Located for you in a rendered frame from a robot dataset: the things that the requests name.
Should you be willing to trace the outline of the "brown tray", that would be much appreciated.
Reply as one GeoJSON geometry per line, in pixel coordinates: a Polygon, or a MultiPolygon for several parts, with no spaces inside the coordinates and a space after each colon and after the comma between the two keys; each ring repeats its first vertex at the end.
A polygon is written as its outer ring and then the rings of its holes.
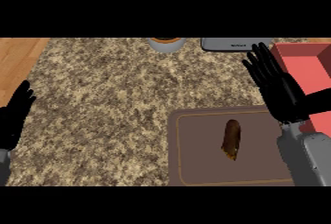
{"type": "Polygon", "coordinates": [[[265,106],[179,109],[169,118],[172,186],[291,186],[278,121],[265,106]],[[223,151],[226,123],[241,126],[237,158],[223,151]]]}

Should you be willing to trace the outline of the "red cardboard box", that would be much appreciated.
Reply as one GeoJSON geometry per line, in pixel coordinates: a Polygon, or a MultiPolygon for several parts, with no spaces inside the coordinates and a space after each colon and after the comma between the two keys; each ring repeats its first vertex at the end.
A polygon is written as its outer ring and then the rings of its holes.
{"type": "MultiPolygon", "coordinates": [[[[293,75],[306,95],[331,88],[331,42],[277,43],[271,52],[281,68],[293,75]]],[[[319,101],[318,106],[331,108],[331,94],[319,101]]],[[[311,115],[311,122],[300,130],[303,132],[315,130],[331,137],[331,111],[311,115]]]]}

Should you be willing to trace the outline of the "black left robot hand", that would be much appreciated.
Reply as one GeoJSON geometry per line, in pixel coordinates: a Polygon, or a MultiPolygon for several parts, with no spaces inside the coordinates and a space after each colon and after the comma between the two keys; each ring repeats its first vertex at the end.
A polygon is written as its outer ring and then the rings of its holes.
{"type": "Polygon", "coordinates": [[[24,80],[8,105],[0,107],[0,149],[11,151],[17,147],[27,115],[36,99],[30,82],[24,80]]]}

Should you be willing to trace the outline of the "grey round pot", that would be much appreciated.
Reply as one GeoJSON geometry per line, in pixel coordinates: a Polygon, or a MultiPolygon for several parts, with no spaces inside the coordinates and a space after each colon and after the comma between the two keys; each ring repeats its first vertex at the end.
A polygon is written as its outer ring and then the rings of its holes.
{"type": "Polygon", "coordinates": [[[184,47],[186,38],[148,38],[151,48],[160,53],[175,53],[184,47]]]}

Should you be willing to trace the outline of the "grey flat appliance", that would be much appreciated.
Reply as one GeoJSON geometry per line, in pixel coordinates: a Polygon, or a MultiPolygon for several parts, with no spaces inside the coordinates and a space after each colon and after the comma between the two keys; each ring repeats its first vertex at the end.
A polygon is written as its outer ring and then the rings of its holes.
{"type": "Polygon", "coordinates": [[[207,52],[250,52],[253,44],[271,44],[272,38],[203,38],[201,49],[207,52]]]}

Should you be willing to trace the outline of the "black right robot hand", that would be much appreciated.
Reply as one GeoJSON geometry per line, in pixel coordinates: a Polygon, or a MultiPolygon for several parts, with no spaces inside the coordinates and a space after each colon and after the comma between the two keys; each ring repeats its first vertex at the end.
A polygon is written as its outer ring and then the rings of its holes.
{"type": "Polygon", "coordinates": [[[331,102],[327,101],[331,100],[331,87],[305,94],[263,42],[253,44],[253,53],[247,53],[247,58],[243,65],[259,87],[269,112],[281,123],[299,123],[311,115],[331,111],[331,102]]]}

